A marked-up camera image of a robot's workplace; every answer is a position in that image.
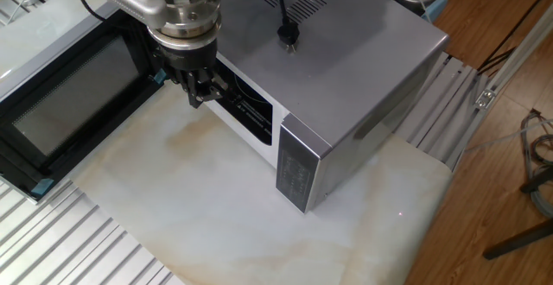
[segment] glass panel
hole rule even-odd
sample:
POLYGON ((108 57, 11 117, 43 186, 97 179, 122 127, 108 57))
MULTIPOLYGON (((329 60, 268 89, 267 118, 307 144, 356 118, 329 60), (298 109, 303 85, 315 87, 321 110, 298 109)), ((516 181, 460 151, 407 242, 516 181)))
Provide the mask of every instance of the glass panel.
POLYGON ((138 74, 123 38, 118 37, 13 124, 50 155, 138 74))

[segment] black oven door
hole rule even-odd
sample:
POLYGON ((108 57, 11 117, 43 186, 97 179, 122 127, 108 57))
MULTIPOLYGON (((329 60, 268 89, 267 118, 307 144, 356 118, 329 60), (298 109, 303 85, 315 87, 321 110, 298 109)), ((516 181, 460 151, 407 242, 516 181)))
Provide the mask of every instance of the black oven door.
POLYGON ((0 103, 0 174, 39 200, 160 88, 146 28, 123 12, 0 103))

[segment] microwave oven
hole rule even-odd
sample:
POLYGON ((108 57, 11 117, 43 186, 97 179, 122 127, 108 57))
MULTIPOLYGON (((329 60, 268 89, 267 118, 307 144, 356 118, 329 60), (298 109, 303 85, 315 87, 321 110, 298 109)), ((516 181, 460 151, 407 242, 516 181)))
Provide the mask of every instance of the microwave oven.
MULTIPOLYGON (((277 1, 221 0, 223 22, 217 37, 219 51, 214 71, 227 88, 222 98, 204 105, 275 167, 276 191, 301 212, 308 212, 346 181, 399 124, 448 37, 393 0, 286 0, 289 17, 299 24, 301 32, 296 49, 291 50, 279 43, 281 16, 277 1)), ((107 24, 99 28, 121 31, 107 24)), ((156 45, 150 44, 150 38, 140 37, 141 45, 128 45, 124 39, 118 44, 151 62, 142 71, 131 70, 140 73, 142 78, 137 79, 147 87, 140 89, 140 100, 129 109, 109 110, 125 111, 118 121, 159 87, 156 45)), ((124 71, 118 66, 111 67, 124 71)), ((108 79, 105 88, 111 89, 109 83, 108 79)), ((19 171, 19 167, 25 167, 34 173, 28 177, 34 183, 29 182, 24 188, 31 195, 37 193, 32 188, 37 181, 38 185, 49 183, 38 187, 40 191, 51 187, 92 150, 70 147, 67 150, 73 153, 64 153, 65 149, 54 142, 41 146, 36 145, 38 141, 29 141, 22 132, 31 127, 19 125, 26 120, 22 116, 32 117, 33 113, 25 111, 36 111, 35 105, 40 108, 41 101, 37 99, 50 94, 49 89, 55 86, 48 89, 35 85, 35 89, 41 96, 29 98, 27 110, 16 109, 19 113, 11 112, 10 118, 3 119, 10 133, 18 134, 25 143, 13 148, 13 158, 0 154, 4 162, 12 161, 19 171), (43 161, 25 157, 23 153, 28 149, 35 151, 30 155, 39 155, 38 160, 43 161), (55 170, 50 167, 56 160, 44 155, 52 150, 69 162, 57 174, 52 174, 55 170)), ((94 118, 97 112, 91 113, 94 118)), ((42 119, 50 117, 56 120, 51 114, 42 119)), ((93 141, 101 141, 117 123, 105 128, 103 135, 93 141)), ((40 126, 32 128, 36 133, 47 133, 40 126)), ((71 134, 69 138, 57 140, 68 146, 87 137, 70 130, 67 133, 71 134)), ((10 136, 6 137, 4 143, 11 142, 10 136)), ((13 180, 12 184, 17 183, 15 175, 7 177, 8 181, 13 180)))

